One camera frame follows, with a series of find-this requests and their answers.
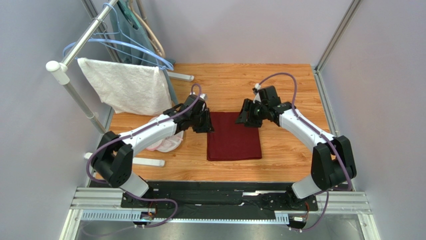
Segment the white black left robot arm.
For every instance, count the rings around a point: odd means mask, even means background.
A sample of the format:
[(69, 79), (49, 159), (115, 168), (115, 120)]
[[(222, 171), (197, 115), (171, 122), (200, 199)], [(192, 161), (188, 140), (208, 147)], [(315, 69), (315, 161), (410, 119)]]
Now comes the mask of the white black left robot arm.
[(86, 172), (94, 169), (102, 183), (119, 188), (133, 198), (143, 197), (149, 184), (133, 172), (133, 159), (154, 143), (192, 128), (196, 133), (214, 131), (210, 110), (202, 97), (190, 95), (184, 103), (165, 110), (151, 122), (134, 130), (105, 133), (96, 151), (89, 157)]

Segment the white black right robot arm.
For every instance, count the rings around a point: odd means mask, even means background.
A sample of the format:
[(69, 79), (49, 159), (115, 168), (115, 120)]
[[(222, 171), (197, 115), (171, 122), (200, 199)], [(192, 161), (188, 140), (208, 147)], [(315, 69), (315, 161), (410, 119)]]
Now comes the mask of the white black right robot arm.
[(334, 136), (313, 124), (292, 102), (282, 102), (274, 86), (256, 84), (253, 92), (255, 98), (244, 100), (236, 124), (260, 128), (264, 120), (269, 120), (292, 133), (312, 153), (310, 174), (285, 190), (284, 201), (289, 208), (297, 209), (308, 198), (344, 182), (352, 189), (357, 169), (347, 137)]

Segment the dark red cloth napkin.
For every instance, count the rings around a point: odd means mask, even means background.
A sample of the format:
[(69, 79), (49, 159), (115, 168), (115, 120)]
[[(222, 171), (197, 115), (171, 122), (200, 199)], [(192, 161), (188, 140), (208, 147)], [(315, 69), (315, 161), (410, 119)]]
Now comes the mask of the dark red cloth napkin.
[(207, 134), (208, 161), (259, 160), (262, 148), (258, 128), (236, 124), (238, 112), (212, 112), (214, 132)]

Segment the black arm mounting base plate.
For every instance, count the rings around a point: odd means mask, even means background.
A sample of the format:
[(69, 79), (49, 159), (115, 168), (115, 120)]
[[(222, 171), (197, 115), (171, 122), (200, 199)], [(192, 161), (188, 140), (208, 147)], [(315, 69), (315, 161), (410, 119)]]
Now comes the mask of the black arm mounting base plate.
[(290, 182), (150, 181), (141, 200), (118, 189), (118, 205), (139, 210), (135, 221), (270, 221), (279, 212), (318, 213), (319, 196), (309, 197), (297, 208), (285, 203)]

